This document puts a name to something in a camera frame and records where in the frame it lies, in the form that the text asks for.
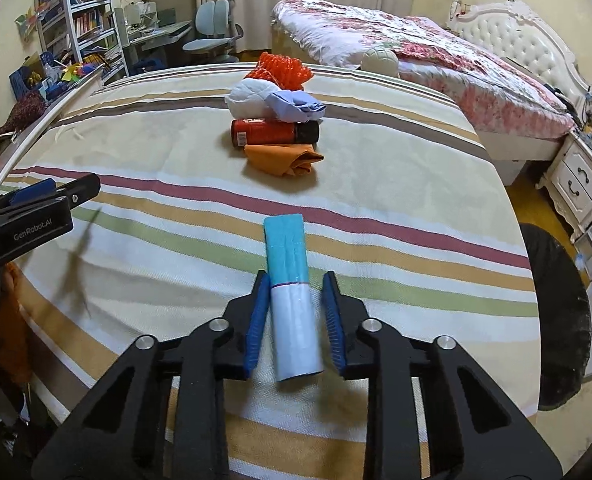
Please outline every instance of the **plastic bag roll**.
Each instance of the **plastic bag roll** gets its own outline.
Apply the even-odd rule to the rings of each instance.
[[[301,215],[265,219],[274,363],[279,381],[323,371]]]

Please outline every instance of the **metal bolt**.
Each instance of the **metal bolt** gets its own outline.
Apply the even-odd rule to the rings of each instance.
[[[456,340],[448,335],[441,335],[436,342],[443,350],[454,350],[456,348]]]
[[[136,340],[138,350],[149,350],[154,346],[154,338],[151,335],[142,335]]]
[[[221,317],[217,317],[210,321],[210,329],[214,330],[214,332],[222,332],[223,330],[227,330],[229,326],[230,322]]]
[[[382,323],[378,319],[372,318],[366,319],[361,325],[367,332],[378,332],[382,328]]]

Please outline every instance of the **white headboard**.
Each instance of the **white headboard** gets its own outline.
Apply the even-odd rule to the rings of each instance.
[[[515,0],[465,10],[461,0],[455,0],[447,26],[464,40],[518,62],[561,89],[582,111],[589,83],[578,72],[576,56],[526,3]]]

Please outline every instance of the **white nightstand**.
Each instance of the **white nightstand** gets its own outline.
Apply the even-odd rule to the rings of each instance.
[[[543,186],[556,211],[573,227],[575,242],[592,224],[592,150],[577,133],[567,136],[537,189]]]

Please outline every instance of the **round beige pouf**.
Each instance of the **round beige pouf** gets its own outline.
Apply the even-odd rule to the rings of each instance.
[[[361,70],[398,77],[398,58],[388,48],[373,46],[362,55]]]

